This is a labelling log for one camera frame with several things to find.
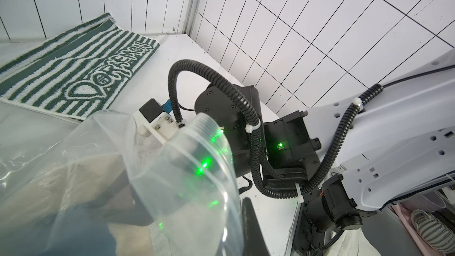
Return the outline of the clear plastic vacuum bag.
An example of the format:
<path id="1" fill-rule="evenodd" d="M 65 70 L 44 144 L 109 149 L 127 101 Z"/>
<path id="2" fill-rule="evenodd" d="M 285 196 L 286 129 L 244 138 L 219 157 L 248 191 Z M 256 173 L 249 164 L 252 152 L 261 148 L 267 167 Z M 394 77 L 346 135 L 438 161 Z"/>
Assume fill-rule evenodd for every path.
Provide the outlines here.
<path id="1" fill-rule="evenodd" d="M 133 116 L 80 124 L 1 104 L 4 256 L 240 256 L 232 151 L 199 114 L 168 141 Z"/>

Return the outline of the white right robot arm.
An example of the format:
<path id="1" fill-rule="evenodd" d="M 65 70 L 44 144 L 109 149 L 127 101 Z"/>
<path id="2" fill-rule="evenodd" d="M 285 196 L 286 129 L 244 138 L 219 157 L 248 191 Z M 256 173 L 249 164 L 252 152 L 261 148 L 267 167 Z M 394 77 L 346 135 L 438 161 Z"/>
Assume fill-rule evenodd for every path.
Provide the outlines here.
<path id="1" fill-rule="evenodd" d="M 301 199 L 295 249 L 319 256 L 321 244 L 362 227 L 394 203 L 452 181 L 455 170 L 455 53 L 447 52 L 386 84 L 308 112 L 263 122 L 254 87 L 229 82 L 211 67 L 183 59 L 168 74 L 169 98 L 184 126 L 177 79 L 191 72 L 209 82 L 196 112 L 219 125 L 237 177 L 273 199 Z"/>

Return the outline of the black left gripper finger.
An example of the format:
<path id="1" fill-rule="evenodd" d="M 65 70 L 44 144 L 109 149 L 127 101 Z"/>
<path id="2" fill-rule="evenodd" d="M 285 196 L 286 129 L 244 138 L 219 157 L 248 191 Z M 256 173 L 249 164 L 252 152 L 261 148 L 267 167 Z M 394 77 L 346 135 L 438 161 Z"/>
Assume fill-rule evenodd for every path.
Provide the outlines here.
<path id="1" fill-rule="evenodd" d="M 270 256 L 250 198 L 242 201 L 244 256 Z"/>

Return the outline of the green white striped towel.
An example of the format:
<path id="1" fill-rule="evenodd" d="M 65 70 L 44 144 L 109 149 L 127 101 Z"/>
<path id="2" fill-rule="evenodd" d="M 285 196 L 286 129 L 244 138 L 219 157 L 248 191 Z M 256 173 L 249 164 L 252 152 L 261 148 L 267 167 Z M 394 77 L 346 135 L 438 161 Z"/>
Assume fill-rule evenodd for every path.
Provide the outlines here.
<path id="1" fill-rule="evenodd" d="M 105 13 L 1 64 L 1 101 L 84 120 L 108 109 L 159 47 Z"/>

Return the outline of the teal and beige towel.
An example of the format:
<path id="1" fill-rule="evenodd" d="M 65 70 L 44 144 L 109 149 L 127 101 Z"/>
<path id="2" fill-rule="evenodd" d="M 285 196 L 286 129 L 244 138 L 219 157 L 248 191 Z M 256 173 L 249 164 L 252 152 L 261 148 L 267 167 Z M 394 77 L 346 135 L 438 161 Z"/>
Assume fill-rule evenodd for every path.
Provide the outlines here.
<path id="1" fill-rule="evenodd" d="M 152 256 L 153 218 L 120 155 L 71 162 L 63 208 L 52 214 L 43 256 Z"/>

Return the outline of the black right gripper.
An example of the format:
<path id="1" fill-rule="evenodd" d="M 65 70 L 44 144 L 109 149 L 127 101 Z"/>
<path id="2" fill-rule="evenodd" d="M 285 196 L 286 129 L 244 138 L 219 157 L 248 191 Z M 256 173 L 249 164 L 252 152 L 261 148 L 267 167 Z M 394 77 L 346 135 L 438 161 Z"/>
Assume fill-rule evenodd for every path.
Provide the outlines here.
<path id="1" fill-rule="evenodd" d="M 250 172 L 250 136 L 245 131 L 245 116 L 239 107 L 218 88 L 210 84 L 195 101 L 197 114 L 209 115 L 224 130 L 233 153 L 233 166 L 237 177 Z"/>

